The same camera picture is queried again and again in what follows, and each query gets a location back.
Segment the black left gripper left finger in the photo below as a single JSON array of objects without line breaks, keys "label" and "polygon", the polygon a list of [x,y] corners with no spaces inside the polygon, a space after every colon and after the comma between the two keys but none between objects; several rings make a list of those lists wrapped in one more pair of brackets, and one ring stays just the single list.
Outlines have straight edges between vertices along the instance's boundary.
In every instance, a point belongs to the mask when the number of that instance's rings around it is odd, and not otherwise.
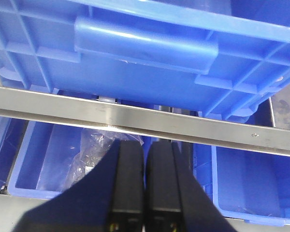
[{"label": "black left gripper left finger", "polygon": [[92,171],[60,195],[26,211],[13,231],[142,231],[143,157],[138,141],[115,140]]}]

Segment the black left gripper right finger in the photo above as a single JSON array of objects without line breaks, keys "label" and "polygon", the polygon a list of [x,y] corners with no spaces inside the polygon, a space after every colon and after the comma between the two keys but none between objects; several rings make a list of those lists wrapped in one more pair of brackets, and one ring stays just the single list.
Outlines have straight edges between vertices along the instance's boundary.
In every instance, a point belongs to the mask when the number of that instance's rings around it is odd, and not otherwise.
[{"label": "black left gripper right finger", "polygon": [[145,182],[145,231],[235,231],[195,180],[177,143],[152,143]]}]

